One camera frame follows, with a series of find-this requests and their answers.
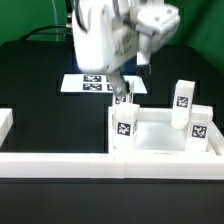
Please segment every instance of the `black surface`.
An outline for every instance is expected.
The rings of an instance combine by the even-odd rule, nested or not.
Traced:
[[[4,151],[104,152],[111,96],[61,94],[63,74],[74,68],[64,43],[0,48],[0,104],[13,107],[15,119]],[[133,74],[133,68],[125,70]],[[188,47],[165,47],[153,56],[149,94],[135,102],[172,107],[178,79],[197,82],[194,103],[214,106],[223,131],[224,78]],[[223,211],[223,181],[0,179],[1,224],[218,224]]]
[[[124,73],[134,74],[134,60]],[[52,42],[8,42],[0,48],[0,107],[12,107],[14,126],[5,152],[106,152],[111,94],[62,94],[64,73],[78,72],[72,46]],[[178,79],[196,81],[194,104],[211,105],[223,132],[224,77],[195,50],[169,46],[152,57],[148,95],[142,107],[171,108]]]

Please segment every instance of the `printed marker sheet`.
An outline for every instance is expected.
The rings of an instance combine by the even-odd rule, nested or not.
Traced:
[[[147,93],[140,77],[124,76],[124,79],[130,83],[135,82],[134,93]],[[65,74],[61,92],[112,93],[112,87],[105,75]]]

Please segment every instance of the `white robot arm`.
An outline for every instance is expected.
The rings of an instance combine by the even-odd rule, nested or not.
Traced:
[[[149,68],[150,55],[174,36],[179,21],[178,9],[161,0],[76,0],[72,24],[78,67],[107,75],[114,94],[125,95],[128,86],[119,67],[137,55],[137,67]]]

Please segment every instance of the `white block with marker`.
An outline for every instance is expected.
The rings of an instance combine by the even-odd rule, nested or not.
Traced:
[[[195,82],[179,80],[176,84],[171,126],[186,129],[194,95]]]
[[[212,118],[212,107],[192,105],[185,150],[206,152]]]
[[[138,104],[120,103],[114,111],[113,146],[130,149],[134,147],[138,132]]]
[[[126,96],[118,97],[113,94],[113,102],[112,102],[113,107],[116,107],[120,103],[133,103],[134,82],[129,83],[129,85],[130,85],[130,87],[129,87],[130,92]]]

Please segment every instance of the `cable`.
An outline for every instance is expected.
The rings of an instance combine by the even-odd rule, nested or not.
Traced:
[[[62,36],[66,36],[66,35],[71,35],[72,36],[72,33],[59,33],[59,32],[56,32],[56,33],[47,33],[47,32],[38,32],[38,33],[34,33],[32,35],[62,35]]]
[[[67,13],[72,13],[72,4],[70,0],[65,0],[65,5],[66,5],[66,11]]]
[[[50,26],[43,26],[37,29],[32,30],[31,32],[23,35],[22,37],[19,38],[19,40],[26,40],[27,38],[29,38],[31,35],[42,31],[42,30],[49,30],[49,29],[57,29],[57,28],[66,28],[66,25],[64,24],[59,24],[59,25],[50,25]]]
[[[55,25],[57,25],[58,24],[58,14],[57,14],[55,0],[51,0],[51,2],[52,2],[53,10],[54,10],[54,23],[55,23]]]

